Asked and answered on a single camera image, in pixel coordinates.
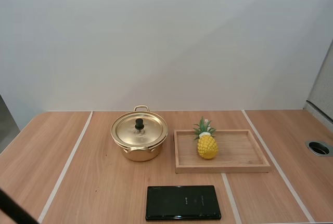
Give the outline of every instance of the round hole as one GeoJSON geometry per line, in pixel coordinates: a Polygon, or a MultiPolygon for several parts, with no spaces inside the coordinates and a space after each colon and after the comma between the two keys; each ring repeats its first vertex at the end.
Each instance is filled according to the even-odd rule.
{"type": "Polygon", "coordinates": [[[323,145],[319,142],[310,142],[309,147],[314,152],[321,154],[321,155],[327,155],[329,153],[329,149],[325,145],[323,145]]]}

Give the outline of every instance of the table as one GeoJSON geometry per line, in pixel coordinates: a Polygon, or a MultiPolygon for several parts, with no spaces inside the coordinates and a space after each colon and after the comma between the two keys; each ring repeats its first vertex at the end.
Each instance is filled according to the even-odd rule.
{"type": "MultiPolygon", "coordinates": [[[[161,154],[141,163],[124,158],[110,135],[123,113],[36,116],[0,155],[0,187],[42,223],[146,223],[146,188],[156,185],[214,185],[222,219],[195,223],[333,221],[333,157],[304,144],[333,144],[333,134],[307,111],[156,112],[169,135],[161,154]],[[173,130],[201,116],[217,129],[250,129],[272,171],[176,174],[173,130]]],[[[0,213],[0,223],[12,221],[0,213]]]]}

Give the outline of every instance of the phone screen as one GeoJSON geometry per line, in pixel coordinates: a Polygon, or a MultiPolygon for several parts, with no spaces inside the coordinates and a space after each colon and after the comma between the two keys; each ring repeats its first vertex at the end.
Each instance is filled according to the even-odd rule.
{"type": "Polygon", "coordinates": [[[146,220],[220,218],[214,186],[148,187],[146,220]]]}

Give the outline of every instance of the tray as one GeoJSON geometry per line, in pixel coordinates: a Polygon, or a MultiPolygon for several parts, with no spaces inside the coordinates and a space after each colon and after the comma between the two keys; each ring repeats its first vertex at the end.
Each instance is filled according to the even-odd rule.
{"type": "Polygon", "coordinates": [[[266,173],[271,167],[248,129],[217,130],[219,152],[203,159],[197,150],[193,130],[175,130],[176,173],[266,173]]]}

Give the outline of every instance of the golden pot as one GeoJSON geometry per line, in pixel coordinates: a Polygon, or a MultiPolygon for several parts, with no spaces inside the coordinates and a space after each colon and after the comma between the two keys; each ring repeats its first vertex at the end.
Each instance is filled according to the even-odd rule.
{"type": "Polygon", "coordinates": [[[133,112],[114,122],[111,135],[126,158],[142,162],[153,159],[162,151],[168,126],[162,117],[150,112],[147,106],[137,106],[133,112]],[[137,111],[139,108],[146,108],[147,111],[137,111]]]}

